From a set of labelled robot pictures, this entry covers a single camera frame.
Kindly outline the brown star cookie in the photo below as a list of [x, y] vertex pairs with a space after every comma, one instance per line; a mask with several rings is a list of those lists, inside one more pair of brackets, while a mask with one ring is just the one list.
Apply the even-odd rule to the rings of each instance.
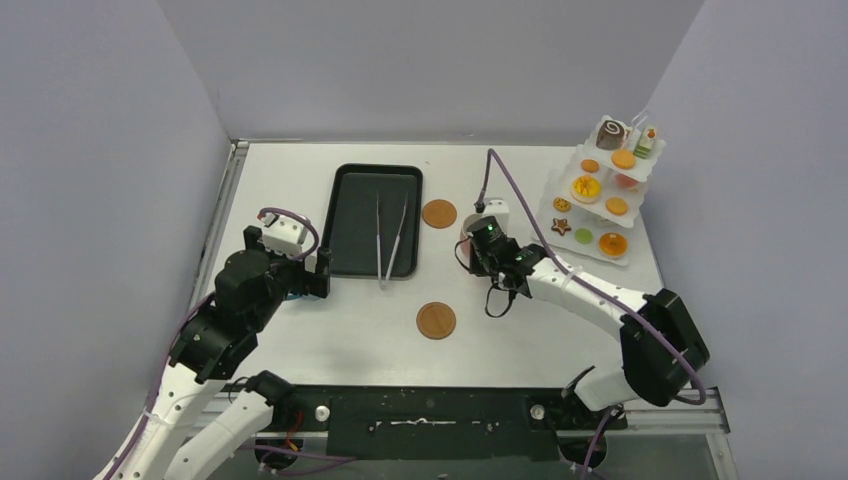
[[566, 218], [554, 218], [551, 224], [551, 231], [564, 237], [567, 233], [572, 231], [572, 227], [569, 225]]

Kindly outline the black serving tray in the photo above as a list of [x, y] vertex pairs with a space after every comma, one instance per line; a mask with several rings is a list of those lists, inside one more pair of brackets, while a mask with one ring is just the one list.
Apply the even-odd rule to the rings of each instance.
[[414, 166], [347, 163], [336, 170], [322, 246], [332, 254], [335, 277], [376, 277], [376, 195], [382, 201], [383, 267], [398, 228], [404, 197], [409, 205], [391, 280], [411, 277], [418, 265], [423, 173]]

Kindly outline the small patterned orange cookie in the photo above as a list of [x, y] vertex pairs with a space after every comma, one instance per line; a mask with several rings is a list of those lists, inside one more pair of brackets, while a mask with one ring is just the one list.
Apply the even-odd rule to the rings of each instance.
[[572, 204], [563, 197], [556, 197], [552, 201], [552, 206], [557, 212], [565, 213], [571, 210]]

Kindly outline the metal serving tongs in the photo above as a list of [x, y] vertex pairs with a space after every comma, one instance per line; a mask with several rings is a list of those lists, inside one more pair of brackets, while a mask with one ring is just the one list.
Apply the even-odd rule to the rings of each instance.
[[407, 216], [409, 205], [408, 196], [404, 197], [402, 212], [398, 224], [398, 228], [396, 231], [396, 235], [394, 237], [394, 243], [392, 245], [391, 254], [388, 260], [388, 265], [386, 268], [383, 267], [383, 242], [382, 242], [382, 223], [381, 223], [381, 212], [382, 212], [382, 201], [380, 194], [376, 195], [376, 278], [378, 281], [378, 286], [381, 290], [385, 290], [387, 287], [387, 283], [391, 280], [391, 275], [393, 273], [394, 263], [398, 255], [398, 250], [400, 246], [400, 241], [402, 237], [402, 233], [404, 230], [404, 224]]

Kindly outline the yellow fruit tart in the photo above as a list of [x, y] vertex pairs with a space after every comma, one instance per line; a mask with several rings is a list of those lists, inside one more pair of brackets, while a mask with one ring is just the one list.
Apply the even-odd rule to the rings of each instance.
[[570, 192], [576, 201], [592, 204], [601, 197], [602, 185], [591, 175], [581, 175], [571, 183]]

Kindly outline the small orange biscuit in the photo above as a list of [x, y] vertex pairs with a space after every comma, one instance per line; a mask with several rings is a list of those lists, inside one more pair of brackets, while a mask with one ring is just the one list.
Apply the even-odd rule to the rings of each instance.
[[596, 173], [600, 169], [600, 165], [596, 160], [593, 159], [584, 159], [580, 163], [580, 167], [584, 172], [587, 173]]

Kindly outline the plain orange round cookie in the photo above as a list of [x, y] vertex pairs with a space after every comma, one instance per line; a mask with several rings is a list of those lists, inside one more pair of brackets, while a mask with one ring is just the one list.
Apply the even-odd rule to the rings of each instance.
[[620, 197], [608, 198], [605, 202], [605, 208], [615, 216], [625, 215], [630, 209], [628, 202]]

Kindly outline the pink strawberry cake slice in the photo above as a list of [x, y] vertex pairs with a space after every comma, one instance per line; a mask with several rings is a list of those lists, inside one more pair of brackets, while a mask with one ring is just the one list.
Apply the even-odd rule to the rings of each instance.
[[635, 180], [624, 174], [615, 175], [616, 185], [621, 189], [634, 189], [640, 185], [638, 180]]

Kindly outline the orange macaron sandwich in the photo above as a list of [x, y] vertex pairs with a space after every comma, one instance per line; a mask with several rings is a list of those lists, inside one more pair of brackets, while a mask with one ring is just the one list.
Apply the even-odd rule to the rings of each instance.
[[630, 170], [636, 165], [636, 157], [629, 150], [618, 149], [611, 154], [611, 162], [618, 169]]

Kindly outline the chocolate swirl roll cake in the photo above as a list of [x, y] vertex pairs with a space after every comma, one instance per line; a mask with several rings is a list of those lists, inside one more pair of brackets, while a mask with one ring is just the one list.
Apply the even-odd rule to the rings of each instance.
[[629, 135], [629, 129], [613, 119], [603, 120], [596, 132], [595, 145], [606, 151], [620, 149]]

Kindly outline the green layered cake slice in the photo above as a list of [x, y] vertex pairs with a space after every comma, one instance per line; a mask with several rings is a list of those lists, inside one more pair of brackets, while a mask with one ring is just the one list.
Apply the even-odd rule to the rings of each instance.
[[648, 159], [652, 154], [658, 138], [658, 130], [655, 126], [646, 126], [637, 140], [633, 149], [633, 155], [639, 159]]

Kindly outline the blue patterned ceramic cup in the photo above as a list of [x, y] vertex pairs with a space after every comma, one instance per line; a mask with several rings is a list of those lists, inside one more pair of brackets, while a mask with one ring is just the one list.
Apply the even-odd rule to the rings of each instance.
[[285, 298], [284, 303], [290, 302], [305, 302], [311, 301], [312, 299], [308, 296], [300, 296], [300, 295], [289, 295]]

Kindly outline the pink ceramic cup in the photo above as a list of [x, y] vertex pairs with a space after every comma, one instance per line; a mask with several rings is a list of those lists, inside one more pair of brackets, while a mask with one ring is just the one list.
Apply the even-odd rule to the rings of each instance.
[[478, 221], [481, 218], [481, 215], [478, 213], [472, 213], [468, 215], [462, 222], [460, 228], [460, 259], [465, 263], [469, 262], [472, 246], [469, 240], [468, 228]]

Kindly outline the green round macaron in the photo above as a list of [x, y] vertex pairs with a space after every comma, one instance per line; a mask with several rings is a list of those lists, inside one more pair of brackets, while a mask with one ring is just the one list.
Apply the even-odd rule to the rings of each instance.
[[594, 234], [591, 230], [586, 228], [577, 229], [574, 232], [574, 239], [582, 245], [588, 245], [593, 242]]

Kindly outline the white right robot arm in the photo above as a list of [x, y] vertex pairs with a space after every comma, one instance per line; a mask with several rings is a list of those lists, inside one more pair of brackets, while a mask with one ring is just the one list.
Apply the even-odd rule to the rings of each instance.
[[635, 399], [665, 407], [686, 385], [706, 395], [697, 373], [710, 353], [675, 292], [623, 288], [539, 244], [521, 247], [493, 216], [477, 219], [466, 233], [470, 273], [490, 279], [510, 300], [524, 296], [556, 305], [618, 341], [620, 353], [610, 364], [589, 367], [567, 386], [562, 412], [570, 424], [586, 427], [602, 410]]

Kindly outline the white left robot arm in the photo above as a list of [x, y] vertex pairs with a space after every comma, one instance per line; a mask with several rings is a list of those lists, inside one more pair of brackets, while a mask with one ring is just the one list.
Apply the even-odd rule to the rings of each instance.
[[244, 248], [225, 260], [213, 291], [183, 320], [133, 430], [97, 478], [204, 479], [250, 435], [293, 422], [292, 385], [262, 371], [234, 407], [188, 437], [287, 297], [328, 296], [331, 251], [318, 239], [303, 245], [316, 234], [295, 220], [244, 230]]

